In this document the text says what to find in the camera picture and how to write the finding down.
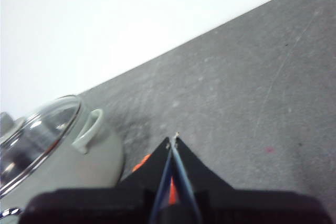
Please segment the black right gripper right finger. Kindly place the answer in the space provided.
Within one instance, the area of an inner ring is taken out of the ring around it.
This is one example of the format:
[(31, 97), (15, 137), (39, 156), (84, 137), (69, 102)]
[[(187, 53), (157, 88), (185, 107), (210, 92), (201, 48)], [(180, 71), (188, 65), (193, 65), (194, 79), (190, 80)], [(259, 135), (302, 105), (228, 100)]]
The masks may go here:
[(210, 170), (182, 141), (180, 134), (172, 138), (173, 159), (177, 172), (174, 174), (177, 189), (186, 190), (197, 200), (210, 194), (234, 191), (234, 188)]

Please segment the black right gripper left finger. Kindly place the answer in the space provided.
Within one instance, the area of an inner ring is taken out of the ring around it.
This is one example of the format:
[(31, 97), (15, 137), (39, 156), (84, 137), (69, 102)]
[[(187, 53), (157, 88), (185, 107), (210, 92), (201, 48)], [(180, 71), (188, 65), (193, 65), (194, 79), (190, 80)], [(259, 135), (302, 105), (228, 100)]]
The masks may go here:
[(148, 159), (122, 182), (119, 187), (140, 191), (149, 198), (154, 198), (159, 188), (166, 161), (170, 151), (170, 139), (168, 137), (158, 145)]

